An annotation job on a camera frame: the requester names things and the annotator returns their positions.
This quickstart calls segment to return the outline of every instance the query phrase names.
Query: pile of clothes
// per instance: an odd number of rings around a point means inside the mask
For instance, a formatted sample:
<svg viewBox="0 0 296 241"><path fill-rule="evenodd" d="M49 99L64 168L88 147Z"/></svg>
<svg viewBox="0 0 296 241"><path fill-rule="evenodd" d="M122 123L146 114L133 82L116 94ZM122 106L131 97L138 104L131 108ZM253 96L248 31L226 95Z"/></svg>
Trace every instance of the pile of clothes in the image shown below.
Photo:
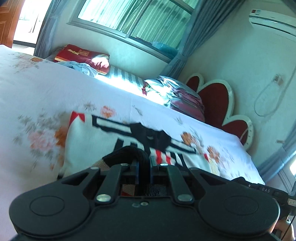
<svg viewBox="0 0 296 241"><path fill-rule="evenodd" d="M76 61L62 61L62 62L58 62L58 64L66 66L71 69L75 69L91 77L96 77L97 74L99 73L97 70L95 70L89 64L86 64L86 63L77 63Z"/></svg>
<svg viewBox="0 0 296 241"><path fill-rule="evenodd" d="M156 80L145 80L145 83L143 94L151 101L205 122L202 99L184 83L165 76L159 76Z"/></svg>

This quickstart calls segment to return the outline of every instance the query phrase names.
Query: white bedsheet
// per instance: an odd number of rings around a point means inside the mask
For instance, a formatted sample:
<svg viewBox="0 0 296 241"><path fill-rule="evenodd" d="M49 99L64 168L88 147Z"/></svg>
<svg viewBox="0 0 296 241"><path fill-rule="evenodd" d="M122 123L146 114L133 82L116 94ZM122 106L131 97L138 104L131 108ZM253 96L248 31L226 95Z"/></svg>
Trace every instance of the white bedsheet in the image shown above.
<svg viewBox="0 0 296 241"><path fill-rule="evenodd" d="M19 194L55 181L69 114L141 122L177 140L186 132L213 172L263 183L239 139L141 96L64 66L0 46L0 240L15 234L8 208Z"/></svg>

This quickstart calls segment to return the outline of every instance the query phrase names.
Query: pink flower pattern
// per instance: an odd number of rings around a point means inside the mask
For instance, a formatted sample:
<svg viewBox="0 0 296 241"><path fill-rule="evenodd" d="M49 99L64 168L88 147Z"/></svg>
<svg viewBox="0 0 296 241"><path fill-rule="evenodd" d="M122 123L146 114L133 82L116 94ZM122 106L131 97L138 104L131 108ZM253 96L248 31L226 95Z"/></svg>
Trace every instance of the pink flower pattern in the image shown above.
<svg viewBox="0 0 296 241"><path fill-rule="evenodd" d="M39 149L40 151L49 151L57 142L53 134L48 131L32 132L29 134L28 139L31 142L30 147L32 149Z"/></svg>

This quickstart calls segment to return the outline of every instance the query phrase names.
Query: doorway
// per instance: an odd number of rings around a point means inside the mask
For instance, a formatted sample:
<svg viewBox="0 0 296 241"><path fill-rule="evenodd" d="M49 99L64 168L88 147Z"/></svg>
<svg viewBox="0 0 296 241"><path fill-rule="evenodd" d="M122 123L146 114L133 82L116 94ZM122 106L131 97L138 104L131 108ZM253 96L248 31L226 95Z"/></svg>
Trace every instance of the doorway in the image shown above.
<svg viewBox="0 0 296 241"><path fill-rule="evenodd" d="M52 0L25 0L12 48L33 55L43 20Z"/></svg>

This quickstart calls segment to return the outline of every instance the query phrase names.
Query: red pillow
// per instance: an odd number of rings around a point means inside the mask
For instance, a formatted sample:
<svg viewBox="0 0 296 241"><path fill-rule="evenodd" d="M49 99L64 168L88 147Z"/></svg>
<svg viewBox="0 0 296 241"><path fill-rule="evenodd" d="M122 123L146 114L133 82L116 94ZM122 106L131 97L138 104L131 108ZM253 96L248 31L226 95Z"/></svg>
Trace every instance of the red pillow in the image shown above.
<svg viewBox="0 0 296 241"><path fill-rule="evenodd" d="M68 44L56 55L54 62L76 61L87 63L100 74L107 74L110 70L109 55L81 49L75 45Z"/></svg>

